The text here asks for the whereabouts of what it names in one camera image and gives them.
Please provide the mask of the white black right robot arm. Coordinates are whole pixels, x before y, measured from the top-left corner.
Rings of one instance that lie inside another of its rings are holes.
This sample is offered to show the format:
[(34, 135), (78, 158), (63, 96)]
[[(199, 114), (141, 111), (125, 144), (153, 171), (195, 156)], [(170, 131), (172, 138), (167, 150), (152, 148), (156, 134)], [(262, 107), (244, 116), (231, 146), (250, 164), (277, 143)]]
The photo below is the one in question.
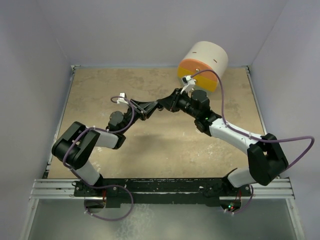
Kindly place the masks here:
[(221, 115), (211, 110), (210, 100), (203, 90), (191, 95), (177, 88), (158, 103), (170, 112), (183, 111), (194, 118), (196, 128), (210, 137), (223, 140), (246, 154), (248, 168), (237, 168), (226, 175), (222, 190), (228, 196), (235, 195), (240, 187), (258, 183), (267, 186), (289, 166), (277, 138), (268, 133), (250, 133), (229, 124)]

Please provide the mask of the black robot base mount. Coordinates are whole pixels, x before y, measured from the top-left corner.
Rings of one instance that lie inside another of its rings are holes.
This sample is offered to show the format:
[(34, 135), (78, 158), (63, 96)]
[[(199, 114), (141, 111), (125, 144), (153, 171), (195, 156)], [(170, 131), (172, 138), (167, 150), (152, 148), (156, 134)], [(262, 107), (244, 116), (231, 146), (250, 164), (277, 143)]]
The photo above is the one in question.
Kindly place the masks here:
[(225, 207), (225, 199), (236, 207), (241, 198), (249, 197), (248, 184), (233, 187), (226, 177), (201, 178), (100, 178), (96, 186), (88, 186), (82, 180), (72, 182), (74, 195), (97, 201), (107, 208), (119, 208), (122, 204), (152, 205), (205, 205)]

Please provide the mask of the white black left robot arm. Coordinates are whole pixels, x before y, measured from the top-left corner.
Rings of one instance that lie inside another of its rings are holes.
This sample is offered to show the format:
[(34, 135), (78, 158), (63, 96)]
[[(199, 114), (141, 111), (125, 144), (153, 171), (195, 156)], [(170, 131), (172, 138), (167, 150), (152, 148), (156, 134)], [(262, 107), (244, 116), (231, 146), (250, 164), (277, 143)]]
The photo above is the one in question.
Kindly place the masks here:
[(155, 110), (163, 109), (158, 101), (141, 102), (125, 99), (124, 104), (127, 105), (127, 111), (111, 113), (105, 129), (86, 127), (75, 121), (51, 149), (53, 156), (86, 183), (85, 190), (91, 196), (98, 196), (103, 191), (103, 177), (89, 160), (94, 148), (119, 149), (126, 140), (125, 132), (137, 120), (145, 121)]

